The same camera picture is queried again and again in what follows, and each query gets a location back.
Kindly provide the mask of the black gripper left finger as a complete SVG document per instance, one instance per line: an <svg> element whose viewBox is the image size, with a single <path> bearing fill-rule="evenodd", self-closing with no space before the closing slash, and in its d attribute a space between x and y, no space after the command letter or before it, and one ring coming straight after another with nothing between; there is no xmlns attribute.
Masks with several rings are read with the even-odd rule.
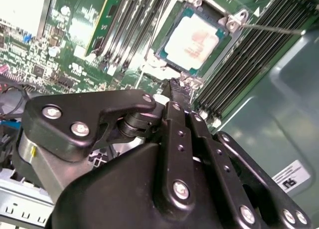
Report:
<svg viewBox="0 0 319 229"><path fill-rule="evenodd" d="M22 174L56 202L72 181L93 169L89 163L93 151L152 138L167 103L187 112L181 103L182 84L186 83L170 79L155 95L127 89L28 100L21 122Z"/></svg>

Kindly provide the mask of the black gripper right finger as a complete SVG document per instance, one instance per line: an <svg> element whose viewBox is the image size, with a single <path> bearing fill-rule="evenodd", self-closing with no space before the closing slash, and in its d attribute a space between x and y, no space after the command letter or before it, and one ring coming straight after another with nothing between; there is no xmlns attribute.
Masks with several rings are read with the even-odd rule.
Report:
<svg viewBox="0 0 319 229"><path fill-rule="evenodd" d="M180 87L191 130L197 204L183 229L309 229L311 219L227 133L211 134Z"/></svg>

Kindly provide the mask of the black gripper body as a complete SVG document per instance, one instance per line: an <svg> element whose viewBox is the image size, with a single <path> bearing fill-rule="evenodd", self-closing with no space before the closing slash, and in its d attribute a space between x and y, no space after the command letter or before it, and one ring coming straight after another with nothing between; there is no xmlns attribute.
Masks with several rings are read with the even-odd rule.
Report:
<svg viewBox="0 0 319 229"><path fill-rule="evenodd" d="M145 144L73 181L48 229L229 229L191 144Z"/></svg>

